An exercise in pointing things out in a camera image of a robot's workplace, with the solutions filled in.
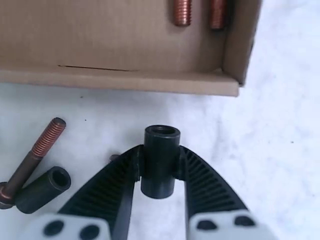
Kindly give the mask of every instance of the black cylindrical spacer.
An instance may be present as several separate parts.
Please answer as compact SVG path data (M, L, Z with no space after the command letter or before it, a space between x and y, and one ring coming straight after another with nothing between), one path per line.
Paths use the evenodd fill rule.
M62 167L54 166L21 190L15 199L15 205L21 212L32 214L68 190L70 186L68 172Z
M141 191L148 197L164 199L174 192L173 171L179 157L180 131L171 126L153 125L144 132L144 168Z

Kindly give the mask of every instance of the bolt shaft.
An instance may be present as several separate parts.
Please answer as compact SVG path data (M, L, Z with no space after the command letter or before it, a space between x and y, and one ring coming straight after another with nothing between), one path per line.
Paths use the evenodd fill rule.
M191 24L192 0L174 0L174 24L187 27Z
M211 0L210 27L212 30L221 31L227 24L228 0Z

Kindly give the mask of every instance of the bolt thread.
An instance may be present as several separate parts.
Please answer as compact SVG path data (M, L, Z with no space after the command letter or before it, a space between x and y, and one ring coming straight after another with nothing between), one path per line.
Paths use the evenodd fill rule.
M45 128L41 136L33 145L31 152L38 157L44 157L66 128L66 122L61 118L54 118Z
M174 0L174 24L186 27L191 24L192 0Z
M210 27L213 30L222 30L227 21L227 0L211 0Z

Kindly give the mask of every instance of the white surface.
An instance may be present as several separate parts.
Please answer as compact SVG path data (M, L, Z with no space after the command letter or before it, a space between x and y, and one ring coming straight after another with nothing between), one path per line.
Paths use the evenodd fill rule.
M0 181L6 181L55 116L67 129L32 175L67 169L70 190L33 215L0 212L1 239L57 211L111 154L143 142L144 128L181 130L281 239L320 236L320 1L265 0L239 98L0 84ZM184 188L152 200L135 189L129 240L182 240Z
M237 217L247 217L254 226L235 225ZM211 221L216 229L198 229L201 221ZM269 227L248 210L198 213L190 218L188 240L277 240Z

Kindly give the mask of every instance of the copper bolt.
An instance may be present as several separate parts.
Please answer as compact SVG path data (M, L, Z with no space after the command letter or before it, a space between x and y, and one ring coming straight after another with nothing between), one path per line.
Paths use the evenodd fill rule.
M211 0L210 27L212 30L221 31L226 27L228 14L227 1Z
M0 183L0 209L9 209L14 206L17 192L22 189L65 128L64 120L58 117L52 119L10 180Z
M191 24L192 0L174 0L174 24L187 27Z

